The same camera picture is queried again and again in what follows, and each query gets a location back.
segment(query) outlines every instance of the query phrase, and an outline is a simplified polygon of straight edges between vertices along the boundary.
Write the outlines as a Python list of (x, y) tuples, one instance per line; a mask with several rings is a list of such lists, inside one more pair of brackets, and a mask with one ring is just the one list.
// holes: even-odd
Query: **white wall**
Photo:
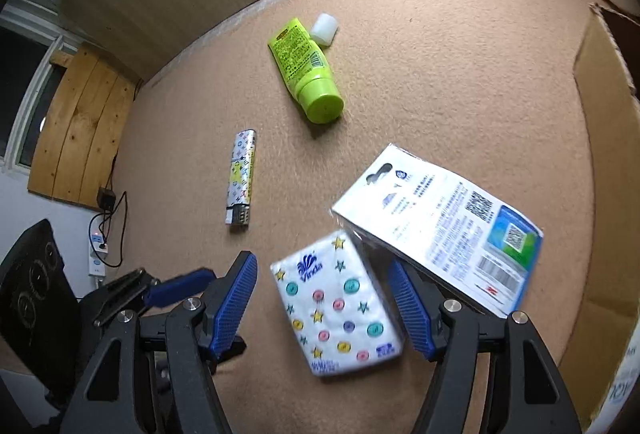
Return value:
[[(0, 262), (32, 224), (47, 218), (65, 262), (65, 275), (76, 297), (94, 290), (88, 274), (88, 226), (95, 212), (51, 201), (27, 192), (28, 177), (0, 171)], [(35, 376), (0, 370), (0, 377), (31, 425), (46, 423), (56, 411), (45, 400), (46, 390)]]
[(95, 289), (88, 274), (87, 231), (95, 212), (29, 194), (27, 181), (20, 172), (0, 172), (0, 262), (24, 230), (47, 218), (71, 289), (76, 297), (83, 297)]
[(58, 414), (44, 399), (47, 389), (32, 374), (0, 369), (0, 378), (32, 427), (47, 423), (50, 417)]

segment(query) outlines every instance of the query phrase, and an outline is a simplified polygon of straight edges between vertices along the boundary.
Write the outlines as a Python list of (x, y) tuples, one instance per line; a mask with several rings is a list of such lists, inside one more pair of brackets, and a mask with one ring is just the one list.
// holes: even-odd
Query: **lime green tube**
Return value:
[(289, 93), (310, 121), (326, 124), (340, 116), (344, 101), (335, 87), (329, 64), (298, 19), (291, 19), (269, 40), (269, 48)]

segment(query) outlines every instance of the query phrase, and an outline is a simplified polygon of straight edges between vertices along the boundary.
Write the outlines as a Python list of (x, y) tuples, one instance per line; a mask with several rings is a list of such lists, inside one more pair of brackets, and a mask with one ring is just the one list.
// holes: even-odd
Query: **white plastic package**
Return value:
[(515, 208), (392, 144), (332, 213), (502, 318), (518, 308), (542, 247), (542, 230)]
[(345, 231), (272, 264), (271, 273), (316, 376), (372, 366), (402, 352), (399, 329)]

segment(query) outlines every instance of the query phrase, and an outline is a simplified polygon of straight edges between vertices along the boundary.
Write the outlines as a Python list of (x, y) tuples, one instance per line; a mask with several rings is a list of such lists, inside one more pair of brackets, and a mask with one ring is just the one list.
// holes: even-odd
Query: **white cap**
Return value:
[(311, 35), (311, 38), (316, 42), (316, 44), (321, 46), (330, 46), (337, 29), (338, 21), (331, 15), (321, 13), (309, 32), (309, 35)]

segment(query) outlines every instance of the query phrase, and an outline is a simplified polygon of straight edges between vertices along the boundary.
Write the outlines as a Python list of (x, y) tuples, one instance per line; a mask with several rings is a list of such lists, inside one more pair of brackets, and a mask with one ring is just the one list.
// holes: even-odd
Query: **cardboard flap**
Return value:
[(560, 370), (583, 426), (599, 410), (638, 316), (640, 118), (627, 63), (637, 67), (639, 36), (631, 20), (594, 6), (574, 65), (593, 160), (594, 229), (584, 296)]

